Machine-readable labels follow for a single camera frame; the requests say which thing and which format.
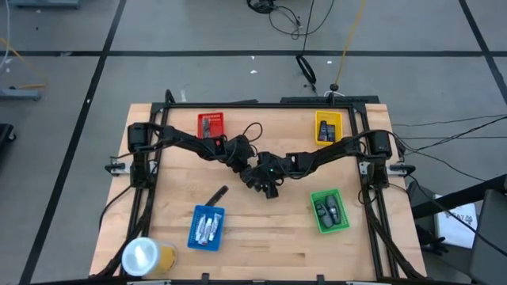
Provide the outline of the white toothpaste tube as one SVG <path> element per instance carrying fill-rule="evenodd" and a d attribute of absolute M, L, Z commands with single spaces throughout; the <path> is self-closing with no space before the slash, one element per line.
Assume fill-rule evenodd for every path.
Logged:
<path fill-rule="evenodd" d="M 199 222 L 196 227 L 196 235 L 195 235 L 196 241 L 199 241 L 202 235 L 204 234 L 206 220 L 207 220 L 206 215 L 200 216 Z"/>
<path fill-rule="evenodd" d="M 217 214 L 217 213 L 214 214 L 214 218 L 213 218 L 213 221 L 212 221 L 211 231 L 210 231 L 210 234 L 209 234 L 209 237 L 208 237 L 209 241 L 213 241 L 215 239 L 215 236 L 216 236 L 216 233 L 218 231 L 219 223 L 220 223 L 220 219 L 221 218 L 222 218 L 222 215 Z"/>
<path fill-rule="evenodd" d="M 210 241 L 210 234 L 211 234 L 211 231 L 212 231 L 212 227 L 213 227 L 213 219 L 212 218 L 208 218 L 207 222 L 205 224 L 204 233 L 203 233 L 203 235 L 201 236 L 201 239 L 200 239 L 200 243 L 202 245 L 206 245 Z"/>

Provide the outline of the grey floor base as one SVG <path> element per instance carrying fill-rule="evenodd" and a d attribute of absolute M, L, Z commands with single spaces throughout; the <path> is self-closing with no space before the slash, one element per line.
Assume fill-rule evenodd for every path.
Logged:
<path fill-rule="evenodd" d="M 40 91 L 29 89 L 0 89 L 0 100 L 8 101 L 39 101 Z"/>

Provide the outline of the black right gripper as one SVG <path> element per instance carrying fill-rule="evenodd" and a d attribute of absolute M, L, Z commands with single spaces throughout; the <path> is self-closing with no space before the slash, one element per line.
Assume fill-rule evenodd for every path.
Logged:
<path fill-rule="evenodd" d="M 260 152 L 257 155 L 257 165 L 262 169 L 262 182 L 278 181 L 284 178 L 296 179 L 295 157 L 293 153 L 287 153 L 280 157 L 270 152 Z M 267 199 L 274 199 L 279 196 L 274 183 L 259 183 L 257 191 L 263 192 Z"/>

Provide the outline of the green plastic basket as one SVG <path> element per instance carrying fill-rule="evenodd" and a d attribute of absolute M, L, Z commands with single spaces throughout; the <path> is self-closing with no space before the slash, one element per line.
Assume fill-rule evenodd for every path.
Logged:
<path fill-rule="evenodd" d="M 326 206 L 326 197 L 328 195 L 334 195 L 337 199 L 337 202 L 338 202 L 338 205 L 339 205 L 340 211 L 341 211 L 341 223 L 339 225 L 333 225 L 330 228 L 323 228 L 319 223 L 314 203 L 317 201 L 321 201 Z M 335 189 L 330 189 L 330 190 L 325 190 L 325 191 L 320 191 L 320 192 L 312 192 L 310 194 L 310 201 L 311 201 L 311 206 L 313 208 L 315 221 L 318 225 L 318 229 L 321 234 L 330 234 L 333 232 L 338 232 L 338 231 L 346 230 L 349 228 L 349 219 L 348 219 L 348 216 L 346 213 L 345 205 L 344 205 L 342 197 L 341 197 L 341 193 L 338 189 L 335 188 Z"/>

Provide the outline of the black metal table frame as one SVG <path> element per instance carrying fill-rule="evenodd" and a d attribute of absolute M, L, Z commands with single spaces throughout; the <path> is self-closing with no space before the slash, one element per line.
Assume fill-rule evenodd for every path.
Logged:
<path fill-rule="evenodd" d="M 333 94 L 330 94 L 322 99 L 312 99 L 310 97 L 296 98 L 296 97 L 284 97 L 278 103 L 260 103 L 256 100 L 250 101 L 239 101 L 234 103 L 219 103 L 216 106 L 218 108 L 254 108 L 254 109 L 296 109 L 296 108 L 338 108 L 344 109 L 349 114 L 349 120 L 352 127 L 352 135 L 358 135 L 363 131 L 371 131 L 369 122 L 366 115 L 366 106 L 368 104 L 376 104 L 379 99 L 376 96 L 370 97 L 349 97 L 349 98 L 337 98 Z M 162 103 L 154 103 L 151 107 L 151 116 L 147 122 L 140 123 L 153 123 L 162 126 L 169 125 L 166 121 L 168 119 L 169 110 L 172 107 L 178 107 L 173 95 L 170 91 L 166 92 L 165 100 Z M 390 143 L 396 140 L 394 133 L 390 132 L 389 135 Z M 260 151 L 252 144 L 255 155 L 248 160 L 248 163 L 254 167 L 257 166 L 257 155 Z M 140 237 L 146 236 L 149 226 L 151 224 L 151 215 L 154 208 L 154 192 L 158 181 L 158 171 L 160 160 L 162 157 L 162 151 L 158 150 L 148 154 L 151 171 L 154 174 L 154 184 L 149 188 L 135 188 L 129 184 L 130 188 L 140 191 L 146 189 L 148 191 L 147 204 L 141 211 L 140 195 L 136 194 L 134 198 L 134 206 L 131 212 L 131 220 L 129 222 L 127 237 L 119 249 L 119 253 L 122 253 L 127 244 Z M 422 274 L 416 271 L 411 263 L 402 255 L 399 248 L 395 245 L 391 238 L 390 227 L 387 221 L 387 213 L 385 209 L 385 203 L 383 201 L 383 190 L 387 188 L 377 188 L 367 183 L 367 175 L 372 173 L 372 168 L 368 166 L 365 161 L 357 159 L 357 164 L 360 172 L 360 186 L 359 191 L 362 202 L 364 204 L 364 211 L 366 219 L 368 221 L 369 238 L 372 243 L 372 254 L 373 262 L 375 267 L 375 274 L 377 279 L 383 278 L 380 266 L 381 262 L 379 259 L 378 243 L 377 239 L 382 239 L 383 243 L 387 248 L 387 255 L 389 258 L 389 265 L 391 267 L 391 274 L 393 278 L 397 279 L 401 273 L 404 273 L 409 279 L 422 279 Z"/>

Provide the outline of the black cart caster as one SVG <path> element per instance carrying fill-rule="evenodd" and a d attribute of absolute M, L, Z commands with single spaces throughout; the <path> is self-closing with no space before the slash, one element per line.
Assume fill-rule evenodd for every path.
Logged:
<path fill-rule="evenodd" d="M 16 138 L 13 125 L 0 123 L 0 144 L 13 142 Z"/>

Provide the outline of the white printed box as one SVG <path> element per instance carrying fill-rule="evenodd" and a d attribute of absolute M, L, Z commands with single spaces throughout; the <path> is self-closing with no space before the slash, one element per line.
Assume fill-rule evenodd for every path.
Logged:
<path fill-rule="evenodd" d="M 451 209 L 450 212 L 473 230 L 477 229 L 478 216 L 473 203 L 458 206 Z M 449 213 L 443 211 L 434 215 L 434 224 L 435 234 L 438 238 L 444 238 L 444 244 L 472 249 L 475 233 L 453 218 Z"/>

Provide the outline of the blue plastic basket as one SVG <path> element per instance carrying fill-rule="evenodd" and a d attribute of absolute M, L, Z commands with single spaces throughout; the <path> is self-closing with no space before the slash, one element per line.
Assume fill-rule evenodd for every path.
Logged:
<path fill-rule="evenodd" d="M 215 239 L 213 241 L 209 241 L 206 245 L 202 245 L 200 241 L 195 240 L 196 235 L 196 227 L 199 222 L 201 215 L 206 215 L 206 218 L 214 218 L 214 214 L 220 214 L 222 215 L 222 218 L 220 219 L 219 228 L 216 233 Z M 206 250 L 206 251 L 212 251 L 217 252 L 219 250 L 220 244 L 221 244 L 221 238 L 223 235 L 223 224 L 225 219 L 225 209 L 221 207 L 208 207 L 204 205 L 196 205 L 193 212 L 193 219 L 190 226 L 187 246 L 190 249 L 199 249 L 199 250 Z"/>

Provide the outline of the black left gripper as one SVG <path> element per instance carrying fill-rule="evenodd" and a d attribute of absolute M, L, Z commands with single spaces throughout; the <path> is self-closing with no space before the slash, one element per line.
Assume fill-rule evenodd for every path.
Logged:
<path fill-rule="evenodd" d="M 261 167 L 258 165 L 246 169 L 249 166 L 248 160 L 254 156 L 254 149 L 245 135 L 238 135 L 226 142 L 226 152 L 226 166 L 232 168 L 233 171 L 241 171 L 240 179 L 247 188 L 262 185 Z"/>

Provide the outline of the red plastic basket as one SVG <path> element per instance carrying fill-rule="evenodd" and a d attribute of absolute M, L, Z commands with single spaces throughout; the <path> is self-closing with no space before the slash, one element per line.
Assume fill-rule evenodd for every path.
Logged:
<path fill-rule="evenodd" d="M 211 125 L 211 137 L 217 137 L 224 134 L 224 123 L 223 123 L 223 113 L 222 112 L 213 112 L 213 113 L 201 113 L 197 116 L 197 136 L 201 139 L 202 137 L 202 120 L 210 119 Z"/>

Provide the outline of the yellow plastic basket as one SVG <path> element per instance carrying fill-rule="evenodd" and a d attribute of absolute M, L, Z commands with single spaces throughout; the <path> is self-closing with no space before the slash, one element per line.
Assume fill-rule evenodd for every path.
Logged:
<path fill-rule="evenodd" d="M 318 141 L 319 122 L 325 120 L 327 124 L 333 124 L 336 131 L 336 143 L 343 138 L 342 115 L 339 112 L 316 111 L 314 116 L 314 140 L 318 146 L 329 146 L 332 143 Z"/>

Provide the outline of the metal mounting bracket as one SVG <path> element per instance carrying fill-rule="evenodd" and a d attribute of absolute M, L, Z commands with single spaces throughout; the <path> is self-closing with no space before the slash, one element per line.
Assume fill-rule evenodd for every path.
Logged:
<path fill-rule="evenodd" d="M 404 162 L 398 162 L 387 167 L 387 174 L 391 176 L 407 177 L 417 168 L 414 165 L 407 165 Z"/>
<path fill-rule="evenodd" d="M 130 173 L 131 162 L 129 161 L 118 161 L 111 160 L 109 164 L 105 166 L 105 170 L 113 177 Z"/>

